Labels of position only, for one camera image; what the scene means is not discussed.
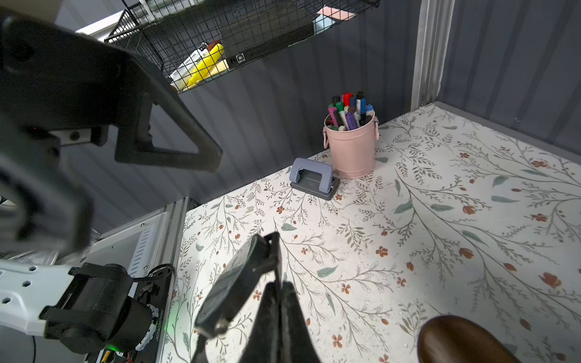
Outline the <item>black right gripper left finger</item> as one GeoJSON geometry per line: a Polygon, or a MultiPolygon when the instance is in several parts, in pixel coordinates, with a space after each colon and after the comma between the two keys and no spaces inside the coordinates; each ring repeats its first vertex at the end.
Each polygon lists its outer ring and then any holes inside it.
{"type": "Polygon", "coordinates": [[[248,344],[239,362],[275,363],[280,359],[281,289],[276,282],[266,285],[251,330],[248,344]]]}

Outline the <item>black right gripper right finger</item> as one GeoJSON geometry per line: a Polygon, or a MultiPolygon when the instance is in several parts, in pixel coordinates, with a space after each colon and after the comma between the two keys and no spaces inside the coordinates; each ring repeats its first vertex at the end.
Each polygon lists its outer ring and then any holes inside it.
{"type": "Polygon", "coordinates": [[[281,297],[281,362],[320,362],[297,292],[289,281],[283,283],[281,297]]]}

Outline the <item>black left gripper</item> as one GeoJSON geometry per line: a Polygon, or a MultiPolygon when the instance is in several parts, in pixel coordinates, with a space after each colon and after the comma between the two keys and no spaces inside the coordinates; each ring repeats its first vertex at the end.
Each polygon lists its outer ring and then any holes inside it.
{"type": "Polygon", "coordinates": [[[2,9],[2,249],[89,243],[92,201],[60,171],[57,133],[111,125],[119,163],[219,169],[222,148],[150,62],[2,9]]]}

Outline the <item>black slim watch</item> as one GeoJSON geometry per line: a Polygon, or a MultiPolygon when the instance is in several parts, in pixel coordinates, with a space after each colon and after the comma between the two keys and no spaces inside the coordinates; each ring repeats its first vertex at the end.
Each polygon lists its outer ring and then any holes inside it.
{"type": "Polygon", "coordinates": [[[231,321],[254,294],[263,275],[275,273],[275,291],[281,294],[280,234],[255,234],[235,254],[207,294],[195,319],[198,333],[214,338],[228,331],[231,321]]]}

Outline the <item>brown wooden watch stand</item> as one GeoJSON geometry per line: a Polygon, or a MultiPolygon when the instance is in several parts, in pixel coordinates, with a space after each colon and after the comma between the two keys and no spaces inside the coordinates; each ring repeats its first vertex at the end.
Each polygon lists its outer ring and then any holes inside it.
{"type": "Polygon", "coordinates": [[[419,332],[420,362],[517,362],[517,357],[480,325],[458,316],[437,316],[419,332]]]}

